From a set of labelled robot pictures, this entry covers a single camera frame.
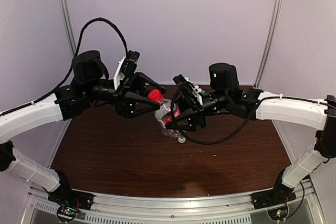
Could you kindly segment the white nozzle bottle cap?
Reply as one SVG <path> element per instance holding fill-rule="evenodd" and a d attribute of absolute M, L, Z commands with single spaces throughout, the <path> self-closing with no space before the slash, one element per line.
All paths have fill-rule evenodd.
<path fill-rule="evenodd" d="M 179 143 L 185 143 L 185 142 L 186 142 L 186 138 L 184 138 L 184 137 L 179 137 L 179 138 L 178 138 L 178 142 L 179 142 Z"/>

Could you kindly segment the clear bottle red label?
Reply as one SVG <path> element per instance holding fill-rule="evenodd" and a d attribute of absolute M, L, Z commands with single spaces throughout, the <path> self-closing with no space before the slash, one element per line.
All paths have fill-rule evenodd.
<path fill-rule="evenodd" d="M 172 122 L 171 100 L 165 99 L 161 96 L 156 100 L 156 102 L 160 105 L 160 108 L 155 111 L 155 118 L 161 125 L 163 135 L 176 138 L 180 143 L 184 143 L 185 137 L 178 130 L 166 128 L 166 125 Z"/>

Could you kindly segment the red bottle cap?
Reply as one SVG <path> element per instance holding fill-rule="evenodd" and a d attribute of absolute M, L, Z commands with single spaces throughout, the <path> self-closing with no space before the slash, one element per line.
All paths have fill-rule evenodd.
<path fill-rule="evenodd" d="M 163 101 L 163 95 L 159 89 L 153 89 L 149 92 L 148 98 L 156 103 L 161 103 Z"/>

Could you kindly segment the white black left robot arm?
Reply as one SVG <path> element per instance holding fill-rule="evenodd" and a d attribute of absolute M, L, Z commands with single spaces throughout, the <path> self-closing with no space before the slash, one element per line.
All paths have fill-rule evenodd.
<path fill-rule="evenodd" d="M 1 113 L 1 171 L 33 182 L 55 195 L 64 205 L 76 197 L 63 172 L 49 169 L 16 149 L 11 138 L 39 126 L 79 116 L 92 104 L 110 104 L 118 115 L 132 119 L 154 112 L 159 105 L 148 98 L 146 86 L 165 93 L 166 89 L 147 75 L 137 72 L 140 54 L 129 51 L 109 78 L 100 52 L 91 50 L 73 58 L 71 84 L 57 88 L 40 101 L 33 101 Z"/>

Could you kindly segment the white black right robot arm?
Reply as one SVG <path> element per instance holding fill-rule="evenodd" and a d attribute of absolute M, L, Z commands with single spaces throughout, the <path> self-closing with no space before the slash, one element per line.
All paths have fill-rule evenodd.
<path fill-rule="evenodd" d="M 214 141 L 225 142 L 235 136 L 250 120 L 275 120 L 300 124 L 316 130 L 316 143 L 292 165 L 280 172 L 274 188 L 269 192 L 272 203 L 279 204 L 293 192 L 293 189 L 320 164 L 335 158 L 335 97 L 310 100 L 273 94 L 261 89 L 239 88 L 236 67 L 228 63 L 209 66 L 212 92 L 203 93 L 181 74 L 174 77 L 178 90 L 172 104 L 177 104 L 180 114 L 173 111 L 167 129 L 178 130 L 183 136 L 187 131 L 204 128 L 206 117 L 220 110 L 243 118 L 244 121 L 229 136 Z"/>

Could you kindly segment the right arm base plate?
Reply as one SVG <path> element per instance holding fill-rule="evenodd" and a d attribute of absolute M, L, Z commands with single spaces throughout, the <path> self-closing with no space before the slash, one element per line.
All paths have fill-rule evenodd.
<path fill-rule="evenodd" d="M 252 202 L 255 209 L 268 208 L 276 205 L 285 204 L 296 199 L 294 192 L 284 194 L 278 190 L 270 189 L 252 193 Z"/>

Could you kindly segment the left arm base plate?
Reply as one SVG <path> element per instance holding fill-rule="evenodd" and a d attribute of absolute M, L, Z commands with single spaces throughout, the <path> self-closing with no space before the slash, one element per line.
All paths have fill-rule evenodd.
<path fill-rule="evenodd" d="M 93 203 L 93 194 L 78 190 L 55 190 L 48 192 L 48 200 L 59 206 L 70 207 L 75 210 L 90 210 Z"/>

